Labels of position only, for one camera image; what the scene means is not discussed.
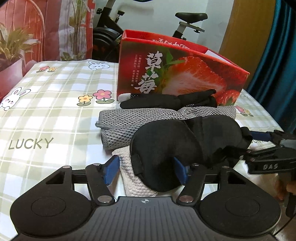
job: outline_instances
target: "bike seat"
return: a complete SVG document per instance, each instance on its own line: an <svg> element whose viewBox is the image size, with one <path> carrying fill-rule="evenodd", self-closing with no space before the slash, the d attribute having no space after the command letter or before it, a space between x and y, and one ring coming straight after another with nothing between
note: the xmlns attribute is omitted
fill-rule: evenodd
<svg viewBox="0 0 296 241"><path fill-rule="evenodd" d="M194 13L194 12L178 12L175 15L177 18L185 21L186 23L196 23L207 19L206 13Z"/></svg>

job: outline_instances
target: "metal screw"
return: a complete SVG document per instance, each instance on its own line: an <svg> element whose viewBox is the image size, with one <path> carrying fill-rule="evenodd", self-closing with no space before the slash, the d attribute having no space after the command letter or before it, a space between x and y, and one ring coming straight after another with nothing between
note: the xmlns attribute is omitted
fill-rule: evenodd
<svg viewBox="0 0 296 241"><path fill-rule="evenodd" d="M183 195L183 196L179 197L179 200L181 202L191 203L191 202L193 202L194 199L191 196Z"/></svg>
<svg viewBox="0 0 296 241"><path fill-rule="evenodd" d="M102 203L109 203L112 201L112 198L108 195L102 195L98 197L98 201Z"/></svg>

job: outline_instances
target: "brown wooden panel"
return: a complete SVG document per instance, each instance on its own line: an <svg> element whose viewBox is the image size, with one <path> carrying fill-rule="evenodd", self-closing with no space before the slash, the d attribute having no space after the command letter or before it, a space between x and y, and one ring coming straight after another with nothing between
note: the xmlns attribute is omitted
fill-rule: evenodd
<svg viewBox="0 0 296 241"><path fill-rule="evenodd" d="M267 43L276 0L234 0L219 54L233 61L251 81Z"/></svg>

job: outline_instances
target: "crosshair logo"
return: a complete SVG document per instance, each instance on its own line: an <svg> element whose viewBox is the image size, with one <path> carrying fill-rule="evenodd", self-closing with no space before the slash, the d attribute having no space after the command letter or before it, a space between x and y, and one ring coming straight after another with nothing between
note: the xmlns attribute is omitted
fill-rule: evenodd
<svg viewBox="0 0 296 241"><path fill-rule="evenodd" d="M148 202L150 202L148 199L143 199L143 200L141 200L141 202L142 203L148 203Z"/></svg>

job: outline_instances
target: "rabbit ear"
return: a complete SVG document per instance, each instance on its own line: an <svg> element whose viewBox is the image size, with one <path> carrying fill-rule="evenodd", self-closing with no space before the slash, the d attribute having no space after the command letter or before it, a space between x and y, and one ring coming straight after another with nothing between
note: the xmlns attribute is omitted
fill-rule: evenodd
<svg viewBox="0 0 296 241"><path fill-rule="evenodd" d="M24 95L28 94L30 91L31 91L30 89L27 89L24 92L20 93L19 96L24 96Z"/></svg>
<svg viewBox="0 0 296 241"><path fill-rule="evenodd" d="M21 92L22 90L22 87L19 87L17 89L15 89L13 92L12 92L12 95L17 95L19 92Z"/></svg>

